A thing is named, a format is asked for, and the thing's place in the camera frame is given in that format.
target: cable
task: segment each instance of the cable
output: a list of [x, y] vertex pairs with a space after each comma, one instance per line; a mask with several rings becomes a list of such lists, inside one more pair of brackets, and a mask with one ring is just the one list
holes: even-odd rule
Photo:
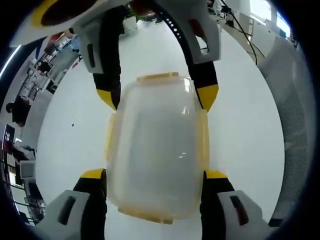
[[249, 38], [248, 38], [245, 30], [242, 28], [242, 26], [240, 25], [240, 22], [239, 22], [238, 19], [235, 17], [235, 15], [233, 14], [231, 8], [228, 7], [228, 5], [225, 3], [225, 1], [224, 1], [224, 0], [220, 0], [220, 1], [221, 1], [227, 8], [230, 9], [230, 14], [232, 15], [232, 17], [235, 19], [236, 23], [237, 23], [237, 24], [239, 25], [239, 27], [241, 28], [241, 30], [242, 30], [245, 38], [247, 39], [247, 41], [248, 41], [249, 44], [250, 44], [250, 47], [252, 48], [252, 51], [253, 51], [253, 54], [254, 54], [254, 58], [255, 58], [255, 65], [258, 65], [258, 59], [257, 59], [256, 51], [255, 51], [255, 49], [254, 49], [254, 46], [252, 46], [251, 41], [249, 40]]

